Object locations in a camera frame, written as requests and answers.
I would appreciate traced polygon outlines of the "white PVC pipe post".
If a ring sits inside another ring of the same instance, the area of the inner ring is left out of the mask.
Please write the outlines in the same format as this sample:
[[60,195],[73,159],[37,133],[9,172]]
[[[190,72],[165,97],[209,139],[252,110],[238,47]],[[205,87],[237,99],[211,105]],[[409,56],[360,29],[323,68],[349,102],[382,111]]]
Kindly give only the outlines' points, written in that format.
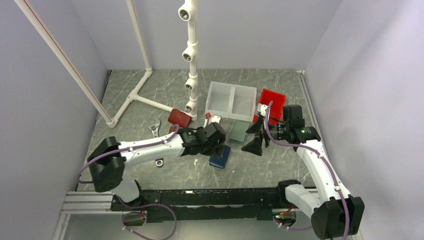
[[184,87],[189,91],[189,101],[185,109],[193,121],[198,119],[198,38],[197,38],[197,18],[198,1],[185,0],[184,4],[178,9],[178,16],[187,23],[187,47],[182,52],[182,58],[189,63],[188,78]]

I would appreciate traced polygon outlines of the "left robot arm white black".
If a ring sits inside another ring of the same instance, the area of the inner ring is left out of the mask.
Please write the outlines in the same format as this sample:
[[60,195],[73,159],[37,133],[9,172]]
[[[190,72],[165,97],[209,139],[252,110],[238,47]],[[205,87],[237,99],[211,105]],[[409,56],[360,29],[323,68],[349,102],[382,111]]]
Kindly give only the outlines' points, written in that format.
[[174,131],[156,138],[139,141],[117,141],[105,138],[89,155],[91,184],[97,193],[111,192],[131,210],[144,203],[141,185],[124,177],[126,169],[164,158],[204,155],[220,157],[224,152],[226,132],[217,122],[191,128],[175,125]]

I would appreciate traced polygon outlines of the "aluminium extrusion frame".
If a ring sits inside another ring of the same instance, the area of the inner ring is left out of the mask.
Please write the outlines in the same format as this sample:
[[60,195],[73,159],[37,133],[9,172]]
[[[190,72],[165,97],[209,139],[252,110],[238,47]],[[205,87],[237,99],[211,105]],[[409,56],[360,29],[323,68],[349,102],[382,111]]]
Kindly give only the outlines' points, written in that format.
[[129,212],[111,211],[111,202],[115,195],[111,192],[73,191],[68,192],[63,206],[64,214],[125,214]]

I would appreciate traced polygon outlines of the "red plastic bin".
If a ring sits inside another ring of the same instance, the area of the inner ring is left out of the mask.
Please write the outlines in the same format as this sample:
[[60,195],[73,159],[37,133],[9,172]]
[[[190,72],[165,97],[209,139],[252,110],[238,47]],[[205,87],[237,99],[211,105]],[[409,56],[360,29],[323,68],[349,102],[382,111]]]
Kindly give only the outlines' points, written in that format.
[[273,102],[269,114],[269,123],[271,125],[276,125],[283,115],[285,101],[286,96],[284,94],[264,88],[260,94],[258,103],[254,107],[254,117],[252,122],[254,123],[259,117],[259,104],[268,105],[270,102]]

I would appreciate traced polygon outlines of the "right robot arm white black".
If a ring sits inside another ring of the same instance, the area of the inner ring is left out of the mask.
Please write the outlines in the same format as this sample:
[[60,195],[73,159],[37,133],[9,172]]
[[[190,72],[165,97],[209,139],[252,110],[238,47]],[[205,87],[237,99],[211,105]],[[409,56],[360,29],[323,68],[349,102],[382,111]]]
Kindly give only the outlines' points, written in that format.
[[306,126],[302,107],[283,106],[282,118],[270,124],[272,105],[271,102],[257,105],[257,120],[246,130],[254,138],[242,151],[262,156],[263,147],[269,147],[270,143],[293,148],[306,165],[317,193],[309,192],[298,180],[284,180],[276,188],[276,203],[282,208],[293,205],[300,209],[321,240],[339,237],[345,240],[356,235],[365,210],[362,198],[353,196],[336,174],[318,131]]

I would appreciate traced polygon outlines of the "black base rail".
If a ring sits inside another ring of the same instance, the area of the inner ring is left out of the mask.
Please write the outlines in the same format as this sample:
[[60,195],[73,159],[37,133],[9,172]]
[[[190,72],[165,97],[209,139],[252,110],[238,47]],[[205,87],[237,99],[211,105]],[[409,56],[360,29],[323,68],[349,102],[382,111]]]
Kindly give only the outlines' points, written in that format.
[[276,187],[143,190],[141,196],[121,203],[111,201],[113,212],[144,213],[147,223],[164,221],[255,219],[271,221],[291,208]]

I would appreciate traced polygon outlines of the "green leather card holder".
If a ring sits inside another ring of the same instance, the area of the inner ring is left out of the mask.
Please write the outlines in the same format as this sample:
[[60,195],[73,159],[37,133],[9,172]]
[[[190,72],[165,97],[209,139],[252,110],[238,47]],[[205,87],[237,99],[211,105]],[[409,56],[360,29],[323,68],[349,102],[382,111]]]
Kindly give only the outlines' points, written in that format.
[[244,142],[247,136],[246,130],[249,123],[243,121],[235,121],[229,133],[229,139],[237,142]]

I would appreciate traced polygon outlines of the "blue leather card holder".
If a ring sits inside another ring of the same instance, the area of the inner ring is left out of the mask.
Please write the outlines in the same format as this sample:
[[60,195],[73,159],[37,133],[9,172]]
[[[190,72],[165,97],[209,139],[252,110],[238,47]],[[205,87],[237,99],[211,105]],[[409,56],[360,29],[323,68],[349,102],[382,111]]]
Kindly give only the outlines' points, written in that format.
[[231,147],[228,145],[223,146],[222,156],[211,156],[209,158],[209,165],[219,169],[225,169],[230,155]]

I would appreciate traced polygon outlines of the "brown leather wallet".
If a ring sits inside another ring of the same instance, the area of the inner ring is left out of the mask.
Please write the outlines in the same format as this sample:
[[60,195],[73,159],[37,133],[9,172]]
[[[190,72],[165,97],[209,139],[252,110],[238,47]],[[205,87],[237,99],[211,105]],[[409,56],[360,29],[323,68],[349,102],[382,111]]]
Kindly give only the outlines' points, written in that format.
[[172,125],[172,126],[169,128],[168,133],[170,134],[170,133],[175,132],[175,131],[179,128],[179,127],[180,127],[180,126],[179,126],[178,124],[174,124],[174,125]]

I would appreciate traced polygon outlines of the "clear plastic divided box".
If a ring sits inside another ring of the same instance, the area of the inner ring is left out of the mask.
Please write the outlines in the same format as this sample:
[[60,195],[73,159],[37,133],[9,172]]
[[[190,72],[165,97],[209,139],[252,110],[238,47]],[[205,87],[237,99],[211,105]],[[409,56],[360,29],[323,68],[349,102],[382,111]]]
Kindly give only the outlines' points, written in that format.
[[256,97],[255,87],[212,81],[205,102],[205,113],[250,123],[254,118]]

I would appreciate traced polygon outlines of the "red leather wallet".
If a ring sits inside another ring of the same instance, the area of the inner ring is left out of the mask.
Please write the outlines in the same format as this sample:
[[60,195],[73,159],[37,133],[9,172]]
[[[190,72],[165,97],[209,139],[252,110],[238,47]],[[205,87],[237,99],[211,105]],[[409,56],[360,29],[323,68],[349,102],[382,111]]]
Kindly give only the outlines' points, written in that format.
[[173,125],[179,125],[181,128],[185,128],[190,125],[192,117],[181,110],[173,108],[167,120]]

